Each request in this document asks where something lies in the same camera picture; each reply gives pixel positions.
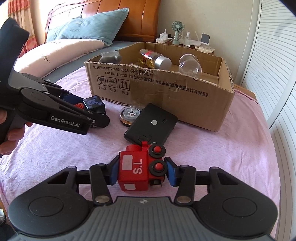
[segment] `gray bedsheet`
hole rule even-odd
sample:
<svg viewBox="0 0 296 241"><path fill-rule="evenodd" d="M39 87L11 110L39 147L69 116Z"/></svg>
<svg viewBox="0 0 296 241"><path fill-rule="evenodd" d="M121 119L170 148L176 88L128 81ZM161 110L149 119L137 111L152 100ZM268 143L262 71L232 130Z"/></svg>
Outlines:
<svg viewBox="0 0 296 241"><path fill-rule="evenodd" d="M73 71L84 66L85 61L88 61L89 59L91 59L97 55L100 55L101 53L119 50L121 48L130 46L133 43L134 42L113 41L113 44L111 46L96 50L96 51L89 53L85 56L82 56L79 59L76 59L76 60L74 60L62 67L59 67L56 70L54 70L53 72L51 72L50 74L48 74L46 77L44 77L44 79L48 80L52 83L55 83L58 80L60 80L61 78L67 76L68 74L71 74Z"/></svg>

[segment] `finger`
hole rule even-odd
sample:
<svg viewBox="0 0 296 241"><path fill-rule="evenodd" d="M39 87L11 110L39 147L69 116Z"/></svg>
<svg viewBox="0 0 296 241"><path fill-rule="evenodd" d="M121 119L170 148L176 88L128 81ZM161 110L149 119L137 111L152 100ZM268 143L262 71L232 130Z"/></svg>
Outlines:
<svg viewBox="0 0 296 241"><path fill-rule="evenodd" d="M10 151L10 152L6 152L6 153L3 153L3 154L1 154L1 155L10 155L12 153L12 151Z"/></svg>
<svg viewBox="0 0 296 241"><path fill-rule="evenodd" d="M9 155L16 147L18 141L6 141L0 145L0 154Z"/></svg>
<svg viewBox="0 0 296 241"><path fill-rule="evenodd" d="M23 126L21 129L13 129L7 134L7 139L9 141L19 141L24 138L25 135L25 126Z"/></svg>
<svg viewBox="0 0 296 241"><path fill-rule="evenodd" d="M31 127L32 125L33 125L32 122L27 122L27 123L26 123L26 126L28 126L28 127Z"/></svg>
<svg viewBox="0 0 296 241"><path fill-rule="evenodd" d="M0 109L0 124L4 123L7 117L7 111Z"/></svg>

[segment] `red button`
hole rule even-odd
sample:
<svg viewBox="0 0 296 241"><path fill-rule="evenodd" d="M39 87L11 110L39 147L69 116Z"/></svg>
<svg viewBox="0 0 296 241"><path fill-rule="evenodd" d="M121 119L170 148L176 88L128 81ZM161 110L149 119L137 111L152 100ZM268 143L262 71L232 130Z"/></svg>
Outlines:
<svg viewBox="0 0 296 241"><path fill-rule="evenodd" d="M160 162L158 162L154 165L154 169L155 171L161 172L164 169L164 167Z"/></svg>
<svg viewBox="0 0 296 241"><path fill-rule="evenodd" d="M84 104L79 103L75 105L76 107L78 107L79 109L84 109Z"/></svg>
<svg viewBox="0 0 296 241"><path fill-rule="evenodd" d="M154 152L154 153L157 153L157 154L161 153L162 150L163 150L163 149L162 149L160 146L156 146L156 147L153 148L153 152Z"/></svg>

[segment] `round container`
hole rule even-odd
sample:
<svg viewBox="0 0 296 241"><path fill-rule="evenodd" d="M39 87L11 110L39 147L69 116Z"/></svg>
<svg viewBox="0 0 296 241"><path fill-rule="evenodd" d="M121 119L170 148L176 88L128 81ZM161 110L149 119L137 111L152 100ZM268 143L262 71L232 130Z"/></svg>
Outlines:
<svg viewBox="0 0 296 241"><path fill-rule="evenodd" d="M136 118L140 115L141 110L138 107L126 106L119 113L119 119L124 126L130 127Z"/></svg>
<svg viewBox="0 0 296 241"><path fill-rule="evenodd" d="M102 53L100 58L100 63L109 63L109 64L119 64L122 57L119 52L113 51L113 52L107 52Z"/></svg>

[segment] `small fan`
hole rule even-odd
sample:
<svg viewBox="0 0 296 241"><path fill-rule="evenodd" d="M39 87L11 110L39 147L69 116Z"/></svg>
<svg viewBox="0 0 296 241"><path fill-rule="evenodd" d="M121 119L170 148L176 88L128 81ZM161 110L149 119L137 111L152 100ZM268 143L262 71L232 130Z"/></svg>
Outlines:
<svg viewBox="0 0 296 241"><path fill-rule="evenodd" d="M174 45L179 45L179 33L184 30L184 24L180 21L175 21L172 24L172 29L175 31L175 36L173 40Z"/></svg>

